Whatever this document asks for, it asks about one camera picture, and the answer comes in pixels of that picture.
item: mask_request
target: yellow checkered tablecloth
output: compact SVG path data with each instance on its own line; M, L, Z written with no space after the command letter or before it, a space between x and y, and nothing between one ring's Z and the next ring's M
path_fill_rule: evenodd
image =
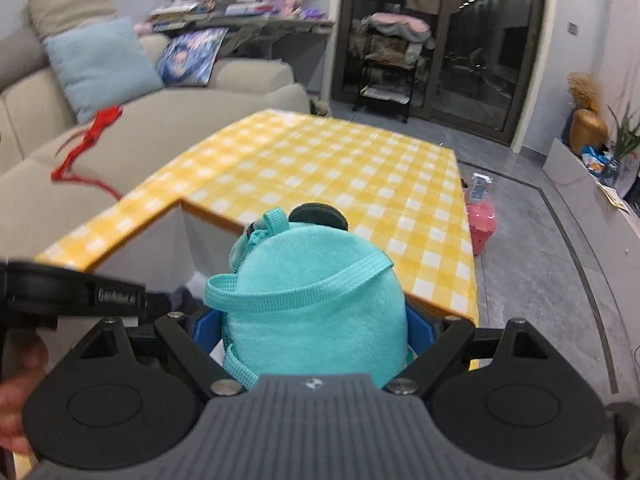
M455 154L370 126L276 110L213 134L38 259L91 269L180 202L239 224L275 206L331 204L351 232L386 251L406 293L478 323Z

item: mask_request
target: teal backpack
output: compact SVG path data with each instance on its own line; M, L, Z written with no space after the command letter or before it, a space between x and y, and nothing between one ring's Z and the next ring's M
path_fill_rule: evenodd
M248 389L261 374L366 372L383 386L408 355L392 261L329 206L305 204L290 218L276 208L249 225L233 273L207 282L205 304L223 312L225 370Z

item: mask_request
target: gray tile floor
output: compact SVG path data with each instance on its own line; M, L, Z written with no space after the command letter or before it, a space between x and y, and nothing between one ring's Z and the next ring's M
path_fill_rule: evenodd
M538 163L500 144L427 121L411 118L403 124L363 111L356 114L351 105L337 102L332 112L337 118L452 148L467 179L480 171L470 164L492 176L490 199L498 228L476 258L481 326L500 328L511 317L525 317L605 402L612 393L638 394L636 366L609 284L580 226ZM612 473L612 443L605 440L594 459Z

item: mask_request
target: black ear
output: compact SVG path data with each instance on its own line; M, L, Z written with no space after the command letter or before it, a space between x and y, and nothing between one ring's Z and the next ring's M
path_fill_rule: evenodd
M305 224L324 225L349 230L347 219L335 207L327 204L303 204L295 208L289 215L290 222L302 222Z

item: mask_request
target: baseboard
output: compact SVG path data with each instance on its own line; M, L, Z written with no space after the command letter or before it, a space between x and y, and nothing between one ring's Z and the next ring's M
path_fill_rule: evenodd
M527 158L530 158L530 160L535 160L540 164L544 164L546 161L546 155L544 153L537 152L536 150L528 148L527 146L521 147L520 155L526 156Z

